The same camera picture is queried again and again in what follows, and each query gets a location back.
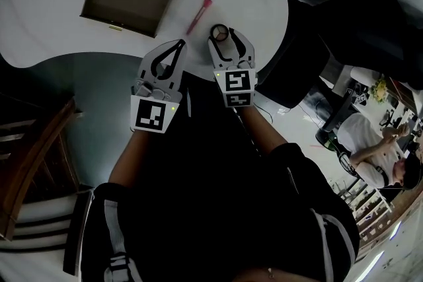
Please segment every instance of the pink brush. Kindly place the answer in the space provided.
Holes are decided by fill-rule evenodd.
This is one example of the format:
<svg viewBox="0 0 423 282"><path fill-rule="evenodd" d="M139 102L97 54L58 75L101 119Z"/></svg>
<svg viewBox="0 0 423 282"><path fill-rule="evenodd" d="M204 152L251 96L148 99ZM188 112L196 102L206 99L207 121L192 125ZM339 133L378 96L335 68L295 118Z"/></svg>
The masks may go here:
<svg viewBox="0 0 423 282"><path fill-rule="evenodd" d="M191 22L190 28L186 31L186 35L189 36L191 31L194 29L194 27L197 25L197 22L200 20L206 9L213 3L212 0L204 0L203 7L198 11L196 17Z"/></svg>

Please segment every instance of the marble tabletop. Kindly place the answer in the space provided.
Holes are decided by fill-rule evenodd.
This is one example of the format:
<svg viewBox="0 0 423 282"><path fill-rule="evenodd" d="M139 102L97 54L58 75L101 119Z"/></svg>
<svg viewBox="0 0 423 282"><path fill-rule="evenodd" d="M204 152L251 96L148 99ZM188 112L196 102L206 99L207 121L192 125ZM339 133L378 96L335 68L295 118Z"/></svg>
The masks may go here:
<svg viewBox="0 0 423 282"><path fill-rule="evenodd" d="M156 38L82 18L84 0L0 0L0 53L15 67L77 52L108 52L143 57L176 39L188 44L186 70L212 80L207 38L213 24L236 28L254 45L256 68L274 56L288 24L288 0L213 0L194 31L185 35L203 0L172 0Z"/></svg>

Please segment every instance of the black hair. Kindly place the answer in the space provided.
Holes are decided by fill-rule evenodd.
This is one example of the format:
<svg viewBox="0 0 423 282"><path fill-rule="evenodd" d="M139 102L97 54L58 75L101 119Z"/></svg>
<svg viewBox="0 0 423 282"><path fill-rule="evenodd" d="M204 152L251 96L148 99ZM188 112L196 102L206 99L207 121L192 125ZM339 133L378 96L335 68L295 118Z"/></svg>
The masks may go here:
<svg viewBox="0 0 423 282"><path fill-rule="evenodd" d="M415 188L422 179L422 163L415 154L410 154L405 160L404 186L405 190Z"/></svg>

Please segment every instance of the person in black clothing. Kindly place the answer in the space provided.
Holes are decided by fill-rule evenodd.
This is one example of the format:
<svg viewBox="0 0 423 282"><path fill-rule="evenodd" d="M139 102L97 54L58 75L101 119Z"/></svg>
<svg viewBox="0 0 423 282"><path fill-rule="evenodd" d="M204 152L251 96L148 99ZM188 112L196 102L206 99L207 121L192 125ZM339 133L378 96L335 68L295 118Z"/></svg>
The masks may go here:
<svg viewBox="0 0 423 282"><path fill-rule="evenodd" d="M136 130L95 190L82 281L343 281L359 234L319 167L214 83L180 92L190 114L184 98L166 134Z"/></svg>

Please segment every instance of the gray floor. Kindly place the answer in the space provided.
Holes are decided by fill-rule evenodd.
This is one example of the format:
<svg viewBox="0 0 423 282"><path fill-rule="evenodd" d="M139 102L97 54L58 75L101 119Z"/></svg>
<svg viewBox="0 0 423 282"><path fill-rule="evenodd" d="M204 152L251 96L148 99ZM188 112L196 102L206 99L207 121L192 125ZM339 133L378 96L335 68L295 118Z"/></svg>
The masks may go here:
<svg viewBox="0 0 423 282"><path fill-rule="evenodd" d="M42 99L53 100L63 92L75 94L77 107L84 116L66 128L69 148L80 181L95 187L107 181L132 134L130 87L140 62L140 58L126 55L78 53L28 69L13 69L3 60L0 67L3 72L14 73L9 82L28 84L19 87L20 93L30 92L31 84L37 84L49 92Z"/></svg>

